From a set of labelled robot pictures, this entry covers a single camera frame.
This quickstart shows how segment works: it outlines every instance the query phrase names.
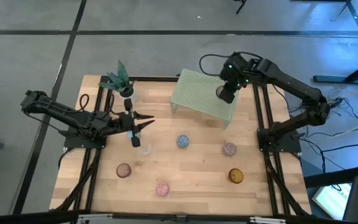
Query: round container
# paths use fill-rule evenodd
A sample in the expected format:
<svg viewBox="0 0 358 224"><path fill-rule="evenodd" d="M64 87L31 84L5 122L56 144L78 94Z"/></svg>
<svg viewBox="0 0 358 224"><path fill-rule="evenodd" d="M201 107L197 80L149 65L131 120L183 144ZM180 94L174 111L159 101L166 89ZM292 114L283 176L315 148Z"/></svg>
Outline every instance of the round container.
<svg viewBox="0 0 358 224"><path fill-rule="evenodd" d="M166 182L159 182L156 186L155 186L155 193L158 196L166 196L169 192L169 185Z"/></svg>
<svg viewBox="0 0 358 224"><path fill-rule="evenodd" d="M189 145L189 138L182 134L177 138L177 145L179 148L186 148Z"/></svg>
<svg viewBox="0 0 358 224"><path fill-rule="evenodd" d="M227 156L233 156L237 151L237 147L235 144L229 142L229 143L226 143L224 146L223 146L223 153L225 153L225 155Z"/></svg>
<svg viewBox="0 0 358 224"><path fill-rule="evenodd" d="M131 174L131 167L128 164L119 164L117 166L117 176L125 178Z"/></svg>
<svg viewBox="0 0 358 224"><path fill-rule="evenodd" d="M137 94L136 94L135 87L133 87L133 92L132 92L132 94L130 96L122 96L121 93L120 93L119 97L122 99L122 102L124 102L125 99L131 99L131 101L133 103L135 103L136 100L137 100Z"/></svg>
<svg viewBox="0 0 358 224"><path fill-rule="evenodd" d="M234 168L229 171L229 180L235 184L240 184L242 182L242 172L241 170Z"/></svg>

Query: floor tile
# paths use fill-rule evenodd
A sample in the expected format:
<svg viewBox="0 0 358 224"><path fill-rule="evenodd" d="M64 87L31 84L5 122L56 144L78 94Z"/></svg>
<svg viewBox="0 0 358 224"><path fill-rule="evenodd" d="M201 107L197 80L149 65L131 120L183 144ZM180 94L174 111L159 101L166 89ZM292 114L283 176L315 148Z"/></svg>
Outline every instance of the floor tile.
<svg viewBox="0 0 358 224"><path fill-rule="evenodd" d="M0 36L0 215L9 212L39 126L20 103L27 90L50 92L67 40Z"/></svg>
<svg viewBox="0 0 358 224"><path fill-rule="evenodd" d="M0 0L0 29L71 30L81 0Z"/></svg>
<svg viewBox="0 0 358 224"><path fill-rule="evenodd" d="M343 2L88 1L81 30L358 30Z"/></svg>

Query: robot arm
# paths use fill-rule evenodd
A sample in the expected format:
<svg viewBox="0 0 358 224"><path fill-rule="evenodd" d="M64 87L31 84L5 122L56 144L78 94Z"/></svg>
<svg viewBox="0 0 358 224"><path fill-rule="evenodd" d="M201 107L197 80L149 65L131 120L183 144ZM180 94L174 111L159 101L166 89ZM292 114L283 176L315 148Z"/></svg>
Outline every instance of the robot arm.
<svg viewBox="0 0 358 224"><path fill-rule="evenodd" d="M241 53L234 52L225 61L219 77L226 83L217 89L216 94L226 103L232 103L234 93L252 82L259 85L273 84L303 100L306 110L302 114L282 123L274 122L270 127L266 140L272 144L285 133L305 125L324 124L331 109L319 89L283 73L276 64L265 58L247 61Z"/></svg>
<svg viewBox="0 0 358 224"><path fill-rule="evenodd" d="M111 119L109 112L77 111L51 100L47 94L42 91L28 90L25 94L26 97L21 103L23 113L26 115L30 113L47 114L77 130L77 133L60 131L59 133L64 136L77 134L82 138L94 141L99 138L105 138L111 134L132 131L132 145L139 147L140 140L137 134L148 124L154 122L154 120L151 120L135 125L135 119L148 119L153 118L153 116L142 115L133 111L132 101L130 99L126 99L124 102L125 109L128 113L121 112L118 118Z"/></svg>

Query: wooden table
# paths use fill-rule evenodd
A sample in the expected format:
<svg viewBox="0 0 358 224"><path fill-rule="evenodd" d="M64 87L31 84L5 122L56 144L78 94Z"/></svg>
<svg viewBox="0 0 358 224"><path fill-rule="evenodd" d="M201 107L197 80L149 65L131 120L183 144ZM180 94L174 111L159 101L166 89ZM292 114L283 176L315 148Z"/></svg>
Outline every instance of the wooden table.
<svg viewBox="0 0 358 224"><path fill-rule="evenodd" d="M100 78L99 75L85 75L83 78L79 96L89 94L88 111L93 111ZM155 122L142 130L140 137L142 146L150 144L152 151L149 155L139 153L124 133L108 137L106 148L101 153L91 210L271 215L265 165L257 143L258 124L252 85L239 92L233 121L227 129L222 128L222 120L190 109L179 107L172 114L170 98L175 85L175 82L135 83L139 97L134 103L134 109L141 114L155 116ZM274 120L288 119L284 99L272 86L268 86L268 92ZM265 111L262 90L260 100L262 110ZM124 110L118 96L113 110ZM176 145L176 139L181 134L190 139L186 149L179 149ZM234 156L223 154L225 142L233 142L237 146ZM62 160L50 208L59 206L78 182L84 151L72 150ZM280 156L286 186L303 209L310 212L299 160L289 153L281 153ZM125 179L116 175L116 167L123 162L132 167L132 174ZM240 184L233 184L227 179L232 168L243 171L244 180ZM160 181L170 185L170 191L165 197L155 194L155 185ZM282 212L277 186L275 190L278 207ZM85 207L87 192L86 186L80 208Z"/></svg>

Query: gray floor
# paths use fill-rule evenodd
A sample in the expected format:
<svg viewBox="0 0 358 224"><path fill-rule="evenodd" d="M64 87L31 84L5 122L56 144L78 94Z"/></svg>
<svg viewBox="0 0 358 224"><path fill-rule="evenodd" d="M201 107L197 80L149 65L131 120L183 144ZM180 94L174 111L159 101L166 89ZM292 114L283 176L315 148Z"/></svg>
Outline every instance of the gray floor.
<svg viewBox="0 0 358 224"><path fill-rule="evenodd" d="M358 12L358 1L353 2ZM80 0L0 0L0 29L71 30L79 5ZM342 5L248 0L235 15L239 3L233 1L88 0L80 30L358 30L347 9L330 21ZM19 104L28 89L50 93L67 41L66 35L0 35L0 140L6 143L0 149L0 215L9 213L39 126L20 112ZM313 75L348 75L358 68L358 37L81 35L75 39L58 101L74 106L82 76L115 71L118 60L133 76L174 76L183 68L199 71L198 59L204 54L227 55L235 50L269 58L327 97L337 87L315 84ZM219 72L222 63L211 58L203 65L205 70ZM358 90L357 85L338 87ZM286 97L290 106L299 105L295 97ZM358 115L358 95L349 100ZM326 125L310 127L310 133L333 134L358 126L349 108L334 110L341 116L332 113ZM52 124L65 127L56 121ZM330 149L357 144L358 132L334 139L315 135L310 140ZM48 130L24 212L48 209L63 142L55 130ZM314 172L321 172L321 158L307 144L302 149L303 159L316 168ZM326 157L344 168L356 167L358 147L328 152ZM339 170L329 161L326 165L327 172ZM311 169L304 169L304 175L311 174Z"/></svg>

